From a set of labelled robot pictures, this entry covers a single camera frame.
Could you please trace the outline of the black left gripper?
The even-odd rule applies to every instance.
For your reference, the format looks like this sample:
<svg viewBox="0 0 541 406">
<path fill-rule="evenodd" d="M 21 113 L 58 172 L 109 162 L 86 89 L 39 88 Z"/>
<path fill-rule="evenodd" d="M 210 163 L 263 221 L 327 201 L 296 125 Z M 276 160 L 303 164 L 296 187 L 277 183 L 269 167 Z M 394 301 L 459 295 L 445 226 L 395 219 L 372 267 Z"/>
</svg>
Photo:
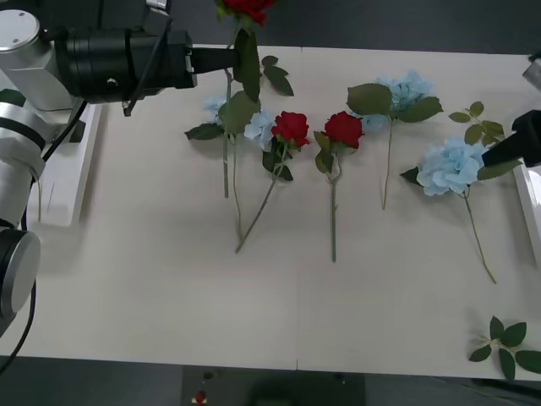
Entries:
<svg viewBox="0 0 541 406">
<path fill-rule="evenodd" d="M 152 54 L 160 36 L 142 30 L 133 31 L 128 40 L 131 57 L 130 68 L 137 89 L 150 61 L 148 74 L 141 86 L 139 98 L 154 96 L 164 89 L 190 89 L 197 84 L 194 74 L 205 74 L 237 65 L 237 52 L 231 48 L 193 48 L 192 68 L 189 61 L 192 41 L 187 31 L 171 29 Z"/>
</svg>

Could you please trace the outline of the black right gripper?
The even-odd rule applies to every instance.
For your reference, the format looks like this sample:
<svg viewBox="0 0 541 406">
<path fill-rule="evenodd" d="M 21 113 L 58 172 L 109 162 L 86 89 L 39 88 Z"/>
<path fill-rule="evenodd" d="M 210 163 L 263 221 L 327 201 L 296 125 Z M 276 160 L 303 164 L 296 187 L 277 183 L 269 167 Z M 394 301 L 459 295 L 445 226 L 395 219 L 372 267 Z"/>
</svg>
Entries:
<svg viewBox="0 0 541 406">
<path fill-rule="evenodd" d="M 513 122 L 513 134 L 489 148 L 483 154 L 486 167 L 523 159 L 526 166 L 540 165 L 540 116 L 539 110 L 531 110 Z"/>
</svg>

